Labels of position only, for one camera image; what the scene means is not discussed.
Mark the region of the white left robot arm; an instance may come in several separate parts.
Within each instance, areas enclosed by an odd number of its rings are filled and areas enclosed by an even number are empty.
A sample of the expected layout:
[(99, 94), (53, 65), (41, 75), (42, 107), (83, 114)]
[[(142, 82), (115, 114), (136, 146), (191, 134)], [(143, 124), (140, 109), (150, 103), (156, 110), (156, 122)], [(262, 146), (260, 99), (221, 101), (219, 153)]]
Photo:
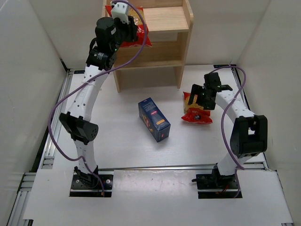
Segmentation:
[(119, 18), (102, 17), (96, 22), (95, 34), (89, 46), (83, 87), (76, 95), (67, 113), (61, 113), (59, 120), (70, 134), (80, 158), (74, 168), (81, 182), (88, 187), (97, 185), (93, 140), (98, 133), (98, 125), (91, 123), (92, 110), (100, 88), (108, 74), (95, 78), (101, 72), (109, 71), (116, 59), (117, 50), (123, 42), (138, 40), (138, 27), (132, 16), (124, 23)]

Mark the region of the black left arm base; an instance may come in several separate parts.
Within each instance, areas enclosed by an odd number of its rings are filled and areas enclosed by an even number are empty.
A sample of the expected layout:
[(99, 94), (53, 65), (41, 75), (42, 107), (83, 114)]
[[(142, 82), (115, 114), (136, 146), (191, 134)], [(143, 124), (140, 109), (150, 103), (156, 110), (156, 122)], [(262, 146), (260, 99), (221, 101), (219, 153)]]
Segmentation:
[(112, 196), (113, 174), (98, 175), (103, 186), (92, 174), (82, 173), (78, 167), (74, 167), (69, 196), (70, 197), (105, 197)]

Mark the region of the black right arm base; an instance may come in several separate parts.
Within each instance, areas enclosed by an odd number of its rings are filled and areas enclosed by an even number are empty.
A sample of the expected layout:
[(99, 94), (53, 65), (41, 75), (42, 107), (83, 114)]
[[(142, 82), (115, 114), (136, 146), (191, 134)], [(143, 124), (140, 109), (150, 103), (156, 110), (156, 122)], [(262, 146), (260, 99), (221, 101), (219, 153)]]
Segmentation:
[(197, 185), (199, 199), (243, 198), (237, 175), (221, 175), (216, 165), (210, 174), (196, 174), (191, 182)]

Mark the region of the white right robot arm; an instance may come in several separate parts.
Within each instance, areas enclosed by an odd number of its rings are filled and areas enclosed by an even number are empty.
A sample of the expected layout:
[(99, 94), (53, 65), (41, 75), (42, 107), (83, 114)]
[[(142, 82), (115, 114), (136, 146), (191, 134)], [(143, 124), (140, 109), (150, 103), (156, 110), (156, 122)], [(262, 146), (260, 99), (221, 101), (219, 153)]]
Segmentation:
[(229, 85), (221, 83), (218, 73), (208, 73), (204, 79), (204, 85), (192, 85), (188, 104), (196, 101), (205, 110), (219, 106), (222, 117), (228, 116), (233, 123), (230, 141), (223, 138), (228, 153), (211, 173), (212, 180), (220, 186), (233, 179), (247, 160), (267, 150), (268, 119), (250, 111)]

